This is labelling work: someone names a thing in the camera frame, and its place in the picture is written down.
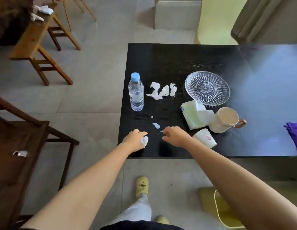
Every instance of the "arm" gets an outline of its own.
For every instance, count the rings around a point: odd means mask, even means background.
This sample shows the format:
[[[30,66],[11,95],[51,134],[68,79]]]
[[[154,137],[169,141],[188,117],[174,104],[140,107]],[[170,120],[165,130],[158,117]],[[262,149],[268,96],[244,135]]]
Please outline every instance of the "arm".
[[[89,229],[128,155],[144,148],[141,138],[146,134],[131,131],[116,149],[74,178],[22,228]]]
[[[297,229],[297,207],[262,180],[179,127],[163,133],[164,141],[189,151],[247,229]]]

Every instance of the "blue bottle cap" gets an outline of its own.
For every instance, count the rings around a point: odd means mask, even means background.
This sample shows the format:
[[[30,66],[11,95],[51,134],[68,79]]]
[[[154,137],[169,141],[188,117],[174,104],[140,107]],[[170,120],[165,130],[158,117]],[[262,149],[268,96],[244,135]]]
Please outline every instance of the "blue bottle cap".
[[[139,81],[140,80],[140,74],[139,73],[132,73],[131,74],[131,80],[132,81]]]

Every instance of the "hand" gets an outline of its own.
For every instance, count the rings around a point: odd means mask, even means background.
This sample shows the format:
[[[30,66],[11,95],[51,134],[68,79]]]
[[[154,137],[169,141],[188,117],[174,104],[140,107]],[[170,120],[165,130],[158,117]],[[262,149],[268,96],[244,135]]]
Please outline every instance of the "hand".
[[[129,132],[129,134],[127,136],[125,136],[122,143],[124,143],[128,146],[128,148],[131,150],[130,153],[136,152],[136,151],[144,148],[144,145],[141,144],[141,139],[146,134],[147,134],[146,131],[139,131],[138,129],[135,129],[135,130]]]
[[[191,136],[180,127],[166,127],[163,133],[166,134],[166,136],[163,136],[162,139],[176,147],[184,147],[186,141],[191,138]]]

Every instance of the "person's left hand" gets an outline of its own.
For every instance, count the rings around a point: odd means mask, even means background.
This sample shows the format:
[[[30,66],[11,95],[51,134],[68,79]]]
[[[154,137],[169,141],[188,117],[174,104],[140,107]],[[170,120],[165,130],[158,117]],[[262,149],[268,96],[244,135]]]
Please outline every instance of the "person's left hand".
[[[131,150],[130,153],[136,152],[144,148],[144,145],[141,144],[141,139],[146,134],[147,134],[146,131],[139,131],[138,129],[135,129],[129,132],[127,136],[125,136],[122,143],[125,143],[128,146],[128,148]]]

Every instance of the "clear crystal plate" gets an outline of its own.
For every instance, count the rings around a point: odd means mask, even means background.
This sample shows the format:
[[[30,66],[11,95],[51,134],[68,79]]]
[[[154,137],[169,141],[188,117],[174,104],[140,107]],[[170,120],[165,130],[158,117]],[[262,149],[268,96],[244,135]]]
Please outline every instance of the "clear crystal plate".
[[[206,71],[191,73],[185,80],[187,93],[202,104],[217,106],[230,97],[228,84],[218,75]]]

